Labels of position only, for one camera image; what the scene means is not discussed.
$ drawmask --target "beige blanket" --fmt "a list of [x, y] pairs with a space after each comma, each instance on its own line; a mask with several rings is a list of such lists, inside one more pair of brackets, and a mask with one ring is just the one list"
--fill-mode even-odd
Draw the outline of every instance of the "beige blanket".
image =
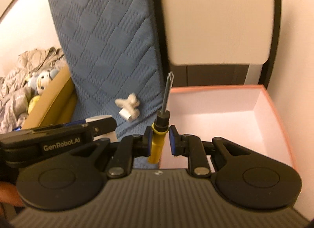
[[44, 69], [61, 69], [65, 65], [62, 49], [34, 49], [18, 57], [18, 65], [5, 78], [0, 78], [0, 133], [22, 126], [27, 118], [28, 103], [33, 97], [26, 79]]

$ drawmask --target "white wall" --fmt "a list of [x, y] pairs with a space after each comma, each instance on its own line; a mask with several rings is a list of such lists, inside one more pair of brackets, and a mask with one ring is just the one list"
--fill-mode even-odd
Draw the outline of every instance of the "white wall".
[[268, 91], [283, 119], [303, 187], [295, 205], [314, 218], [314, 0], [282, 0], [278, 53]]
[[16, 0], [0, 21], [0, 76], [15, 66], [19, 54], [51, 46], [60, 44], [48, 0]]

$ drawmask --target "blue quilted fabric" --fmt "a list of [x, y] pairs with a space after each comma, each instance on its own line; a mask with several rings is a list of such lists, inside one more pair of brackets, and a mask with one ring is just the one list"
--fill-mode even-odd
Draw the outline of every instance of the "blue quilted fabric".
[[[49, 0], [59, 41], [75, 84], [73, 120], [112, 115], [117, 136], [144, 133], [161, 108], [163, 82], [151, 0]], [[118, 114], [114, 101], [135, 93], [139, 118]], [[149, 168], [146, 158], [135, 167]]]

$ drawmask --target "pink box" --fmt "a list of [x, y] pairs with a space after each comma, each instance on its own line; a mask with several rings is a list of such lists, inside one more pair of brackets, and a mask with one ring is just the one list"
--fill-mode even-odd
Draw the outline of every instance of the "pink box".
[[[179, 134], [205, 141], [223, 137], [297, 169], [287, 133], [261, 85], [173, 88], [168, 110]], [[186, 157], [171, 155], [168, 137], [159, 165], [187, 168]]]

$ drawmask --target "metal screw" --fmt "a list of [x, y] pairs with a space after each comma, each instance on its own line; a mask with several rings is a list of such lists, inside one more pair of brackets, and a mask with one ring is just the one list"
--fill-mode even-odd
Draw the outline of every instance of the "metal screw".
[[210, 173], [210, 170], [206, 167], [197, 167], [194, 169], [194, 173], [199, 176], [207, 175]]
[[154, 174], [157, 175], [157, 176], [160, 176], [160, 175], [162, 175], [164, 173], [162, 171], [156, 171]]
[[124, 169], [121, 167], [112, 167], [109, 169], [108, 173], [112, 176], [119, 176], [122, 175], [124, 172]]

